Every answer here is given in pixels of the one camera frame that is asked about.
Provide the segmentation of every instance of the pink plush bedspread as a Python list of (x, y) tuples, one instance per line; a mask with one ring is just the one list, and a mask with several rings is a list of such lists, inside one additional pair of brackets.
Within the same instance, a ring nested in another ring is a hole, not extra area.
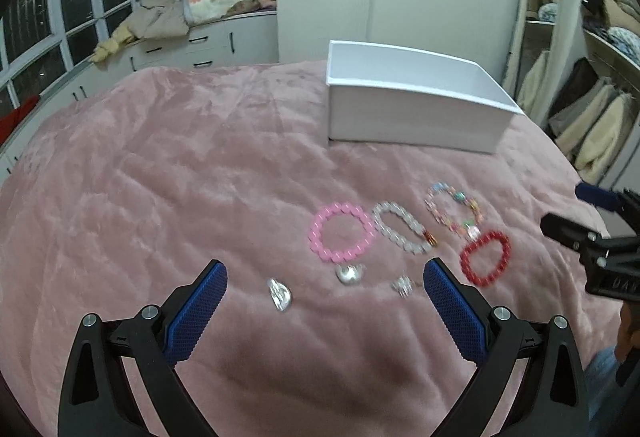
[[(177, 371), (221, 437), (429, 435), (474, 366), (423, 290), (403, 299), (390, 286), (401, 274), (420, 280), (427, 259), (379, 237), (361, 258), (363, 283), (348, 288), (306, 236), (322, 205), (394, 200), (433, 232), (431, 255), (466, 283), (463, 240), (423, 204), (437, 181), (475, 197), (484, 227), (511, 239), (509, 267), (482, 290), (490, 303), (535, 321), (564, 314), (584, 363), (614, 342), (618, 305), (587, 296), (576, 255), (540, 233), (549, 211), (604, 225), (575, 199), (577, 174), (538, 127), (514, 118), (494, 156), (327, 146), (325, 99), (321, 62), (155, 68), (42, 125), (0, 191), (0, 370), (46, 437), (56, 432), (82, 316), (133, 316), (211, 258), (226, 264), (228, 290)], [(441, 199), (452, 216), (468, 213)], [(324, 240), (338, 248), (360, 230), (333, 219)], [(498, 247), (474, 255), (478, 273), (493, 267)], [(273, 306), (270, 277), (292, 291), (285, 313)], [(512, 380), (492, 431), (513, 400)], [(150, 430), (164, 435), (138, 376), (133, 384)]]

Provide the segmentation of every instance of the pink beaded bracelet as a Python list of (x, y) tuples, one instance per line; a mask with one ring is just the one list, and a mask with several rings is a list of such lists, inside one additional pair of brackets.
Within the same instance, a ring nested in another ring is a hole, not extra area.
[[(331, 251), (322, 245), (320, 235), (322, 226), (324, 226), (324, 223), (328, 219), (337, 215), (352, 215), (353, 217), (356, 217), (362, 223), (362, 227), (366, 232), (364, 239), (346, 251)], [(331, 206), (321, 208), (314, 218), (311, 230), (309, 231), (309, 247), (311, 247), (311, 251), (318, 254), (318, 257), (320, 257), (322, 261), (340, 263), (354, 260), (362, 255), (367, 251), (367, 249), (369, 249), (369, 246), (371, 245), (371, 242), (373, 242), (375, 236), (376, 228), (373, 225), (373, 222), (371, 222), (371, 218), (360, 206), (350, 203), (334, 203)]]

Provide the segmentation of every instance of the white box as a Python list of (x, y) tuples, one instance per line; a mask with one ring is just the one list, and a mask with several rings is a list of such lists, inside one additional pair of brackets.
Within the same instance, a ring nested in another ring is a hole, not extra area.
[(331, 41), (329, 138), (492, 154), (520, 107), (480, 65), (428, 51)]

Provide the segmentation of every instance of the silver screw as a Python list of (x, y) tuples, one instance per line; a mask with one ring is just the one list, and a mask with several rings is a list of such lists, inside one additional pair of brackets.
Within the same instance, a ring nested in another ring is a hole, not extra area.
[(565, 329), (569, 325), (564, 316), (556, 316), (554, 318), (554, 323), (556, 324), (556, 327), (558, 327), (559, 329)]
[(142, 309), (142, 318), (145, 320), (152, 320), (156, 316), (158, 316), (158, 307), (155, 305), (147, 305)]
[(88, 314), (84, 318), (82, 318), (82, 325), (85, 327), (91, 327), (91, 325), (95, 324), (98, 321), (98, 317), (95, 314)]
[(506, 307), (496, 307), (494, 309), (494, 314), (498, 320), (502, 320), (502, 321), (506, 321), (509, 318), (511, 318), (511, 313), (509, 312), (509, 309), (507, 309)]

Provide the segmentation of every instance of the red cloth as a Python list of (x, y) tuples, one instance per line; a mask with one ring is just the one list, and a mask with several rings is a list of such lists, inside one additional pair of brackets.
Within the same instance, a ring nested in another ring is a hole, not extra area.
[(31, 96), (22, 106), (0, 120), (0, 144), (6, 141), (15, 128), (20, 125), (20, 122), (33, 110), (39, 100), (40, 96)]

